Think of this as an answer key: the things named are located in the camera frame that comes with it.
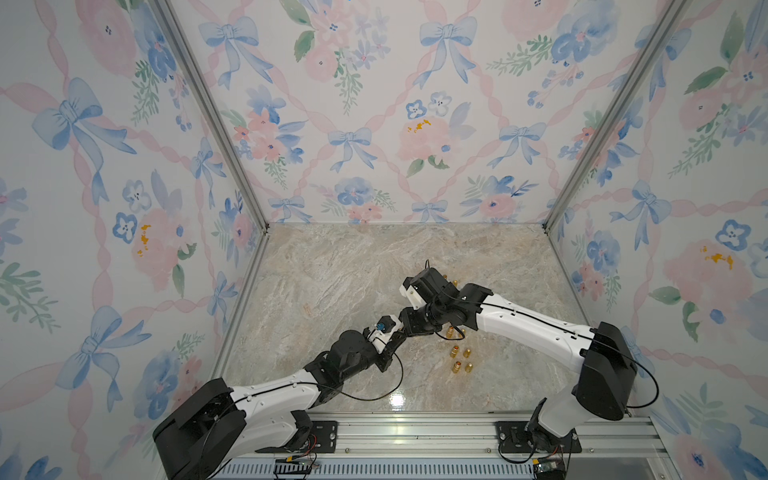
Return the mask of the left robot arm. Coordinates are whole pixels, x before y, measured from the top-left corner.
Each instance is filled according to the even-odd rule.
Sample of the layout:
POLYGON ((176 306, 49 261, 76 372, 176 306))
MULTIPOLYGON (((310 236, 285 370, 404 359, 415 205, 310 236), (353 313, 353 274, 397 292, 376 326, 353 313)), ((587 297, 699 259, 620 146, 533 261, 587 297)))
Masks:
POLYGON ((372 366, 385 371, 406 339, 401 330, 348 330, 292 375, 254 386, 206 382, 153 432, 166 477, 208 479, 243 455, 302 448, 308 411, 342 394, 352 376, 372 366))

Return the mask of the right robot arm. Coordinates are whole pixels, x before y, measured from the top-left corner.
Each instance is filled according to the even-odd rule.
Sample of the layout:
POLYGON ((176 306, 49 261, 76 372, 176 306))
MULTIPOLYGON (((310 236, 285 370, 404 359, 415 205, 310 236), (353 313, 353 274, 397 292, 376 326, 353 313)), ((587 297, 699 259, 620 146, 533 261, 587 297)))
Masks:
POLYGON ((445 324, 465 327, 522 343, 578 374, 575 383, 537 404, 524 428, 532 449, 553 451, 583 423, 620 421, 630 408, 637 366, 615 326, 557 320, 475 284, 460 291, 452 284, 441 291, 401 286, 399 292, 411 304, 401 315, 409 336, 434 334, 445 324))

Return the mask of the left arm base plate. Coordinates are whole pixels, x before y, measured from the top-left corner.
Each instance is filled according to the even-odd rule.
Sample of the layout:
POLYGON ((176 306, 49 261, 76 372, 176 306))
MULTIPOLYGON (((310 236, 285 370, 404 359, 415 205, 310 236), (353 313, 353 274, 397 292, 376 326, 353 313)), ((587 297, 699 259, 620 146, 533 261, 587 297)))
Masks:
POLYGON ((309 429, 301 428, 286 446, 268 447, 258 453, 334 453, 338 426, 337 421, 313 421, 309 429))

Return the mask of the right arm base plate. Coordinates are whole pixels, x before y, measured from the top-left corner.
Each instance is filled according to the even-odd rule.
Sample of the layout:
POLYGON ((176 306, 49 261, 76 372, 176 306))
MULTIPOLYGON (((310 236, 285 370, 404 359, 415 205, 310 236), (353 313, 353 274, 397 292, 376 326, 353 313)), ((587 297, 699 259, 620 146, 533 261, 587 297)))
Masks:
POLYGON ((504 454, 536 454, 553 453, 555 447, 558 451, 568 453, 581 453, 582 445, 575 430, 568 435, 556 440, 551 434, 528 428, 527 421, 498 421, 494 423, 496 437, 504 454))

